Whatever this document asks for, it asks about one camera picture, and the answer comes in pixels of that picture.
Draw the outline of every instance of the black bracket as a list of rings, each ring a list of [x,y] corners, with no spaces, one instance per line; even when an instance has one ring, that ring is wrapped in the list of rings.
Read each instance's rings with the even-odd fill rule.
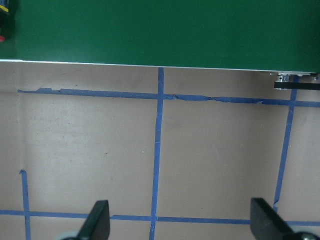
[[[310,232],[294,232],[263,198],[252,198],[250,228],[256,240],[320,240]]]
[[[320,83],[275,81],[274,88],[275,89],[320,90]]]
[[[109,204],[108,200],[102,200],[95,202],[78,235],[64,240],[108,240],[109,234]]]

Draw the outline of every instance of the grid line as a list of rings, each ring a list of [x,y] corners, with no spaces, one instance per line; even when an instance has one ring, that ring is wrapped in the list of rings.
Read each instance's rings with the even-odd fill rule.
[[[29,196],[28,196],[28,178],[27,178],[27,173],[25,170],[21,170],[19,172],[19,174],[21,174],[21,181],[22,181],[22,198],[23,198],[25,239],[31,240]]]
[[[149,240],[155,239],[156,222],[157,222],[157,202],[158,202],[158,185],[159,185],[159,168],[160,168],[160,148],[161,148],[161,127],[162,115],[164,108],[164,69],[158,69],[158,94],[155,120],[155,137],[154,137],[154,163],[153,163],[153,183],[152,183],[152,200],[151,200],[151,222]]]
[[[299,82],[299,77],[295,76],[293,81],[295,83]],[[283,138],[280,166],[279,166],[278,177],[277,177],[277,181],[276,181],[276,188],[275,188],[275,193],[274,193],[273,209],[276,212],[278,212],[277,204],[280,200],[282,183],[283,183],[284,174],[285,174],[286,161],[287,161],[287,155],[288,155],[288,149],[289,149],[290,134],[291,134],[291,128],[292,128],[292,121],[294,118],[294,110],[295,110],[295,105],[296,105],[296,98],[297,98],[297,89],[292,89],[291,95],[290,95],[290,104],[289,104],[289,109],[288,109],[288,115],[287,115],[287,119],[286,119],[284,138]]]
[[[7,216],[24,216],[24,211],[15,210],[0,210],[0,215]],[[67,213],[67,212],[40,212],[30,211],[30,217],[48,217],[48,218],[70,218],[70,219],[86,219],[86,213]],[[151,216],[138,215],[112,215],[111,220],[124,221],[144,221],[150,222]],[[171,216],[157,216],[157,222],[171,222],[171,223],[199,223],[199,224],[231,224],[231,225],[249,225],[249,219],[227,219],[227,218],[200,218],[200,217],[171,217]],[[309,226],[320,227],[320,221],[286,221],[290,226]]]
[[[17,90],[21,94],[49,94],[64,96],[84,96],[84,97],[103,97],[103,98],[124,98],[124,99],[158,99],[157,93],[144,92],[126,92],[126,91],[93,91],[79,89],[60,89],[52,90],[51,88],[39,88],[35,91]],[[218,101],[222,103],[234,104],[262,104],[262,105],[279,105],[290,106],[291,100],[272,99],[272,98],[254,98],[254,97],[232,97],[232,96],[203,96],[188,94],[163,94],[164,100],[183,100],[183,101]],[[295,101],[296,107],[320,108],[319,101]]]

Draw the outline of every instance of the green panel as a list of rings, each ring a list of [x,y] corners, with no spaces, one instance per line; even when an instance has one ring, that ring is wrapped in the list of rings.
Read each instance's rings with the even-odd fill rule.
[[[10,8],[0,59],[320,72],[320,0],[11,0]]]

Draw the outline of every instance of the yellow object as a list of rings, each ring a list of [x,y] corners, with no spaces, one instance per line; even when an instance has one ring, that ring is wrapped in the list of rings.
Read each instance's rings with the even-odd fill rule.
[[[6,8],[5,6],[0,5],[0,9],[2,9],[3,11],[5,11],[6,13],[9,12],[9,9]]]

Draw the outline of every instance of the blue tape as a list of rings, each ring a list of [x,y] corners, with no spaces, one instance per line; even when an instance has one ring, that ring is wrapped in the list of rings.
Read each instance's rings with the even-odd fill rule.
[[[318,101],[296,101],[296,107],[307,107],[307,108],[320,108],[320,102]]]
[[[294,82],[297,83],[298,81],[299,81],[299,77],[295,76]],[[286,167],[286,161],[287,161],[287,155],[288,155],[292,121],[294,118],[294,109],[295,109],[295,105],[296,105],[296,98],[297,98],[297,90],[292,89],[291,96],[290,96],[290,105],[289,105],[288,116],[286,118],[286,126],[285,126],[285,132],[284,132],[284,139],[283,139],[283,145],[282,145],[278,178],[276,181],[276,188],[275,188],[275,194],[274,194],[273,209],[276,212],[278,211],[277,203],[280,200],[281,188],[282,188],[282,183],[283,183],[284,174],[285,174],[285,167]]]
[[[19,174],[21,174],[21,179],[22,179],[22,197],[23,197],[25,239],[31,240],[29,196],[28,196],[28,178],[27,178],[26,171],[23,169],[19,172]]]
[[[250,224],[250,220],[244,220],[244,219],[167,217],[167,216],[158,216],[157,221],[158,222],[175,222],[175,223],[198,223],[198,224],[241,224],[241,225]]]
[[[157,221],[157,202],[158,202],[158,184],[160,168],[160,147],[161,147],[161,126],[164,106],[164,69],[158,69],[158,98],[156,107],[155,120],[155,139],[154,139],[154,165],[153,165],[153,184],[152,184],[152,201],[151,201],[151,223],[149,240],[155,239],[155,228]]]
[[[264,104],[264,105],[284,105],[288,106],[290,100],[267,99],[267,98],[250,98],[250,97],[210,97],[201,95],[183,95],[183,94],[165,94],[165,100],[184,100],[184,101],[218,101],[222,103],[235,104]]]
[[[24,216],[24,211],[15,211],[15,210],[0,210],[0,215],[17,215]]]
[[[18,93],[24,94],[52,94],[52,95],[71,95],[87,97],[107,97],[107,98],[127,98],[127,99],[158,99],[157,93],[141,92],[122,92],[122,91],[91,91],[78,89],[60,89],[52,90],[51,88],[39,88],[36,91],[18,90]],[[250,98],[250,97],[210,97],[202,95],[185,95],[185,94],[164,94],[164,100],[184,100],[184,101],[218,101],[222,103],[235,104],[263,104],[263,105],[281,105],[289,106],[290,100],[268,99],[268,98]],[[320,108],[320,102],[317,101],[297,101],[297,107]]]
[[[88,214],[67,213],[67,212],[31,211],[30,216],[32,216],[32,217],[48,217],[48,218],[86,219],[88,217]]]
[[[316,227],[320,226],[320,221],[286,221],[286,223],[290,226],[309,226]]]
[[[110,217],[111,220],[127,220],[127,221],[146,221],[150,222],[150,216],[134,216],[134,215],[113,215]]]
[[[157,99],[158,98],[156,93],[91,91],[91,90],[78,90],[78,89],[52,90],[51,88],[39,88],[36,91],[18,90],[17,92],[23,93],[23,94],[53,94],[53,95],[91,96],[91,97],[128,98],[128,99]]]

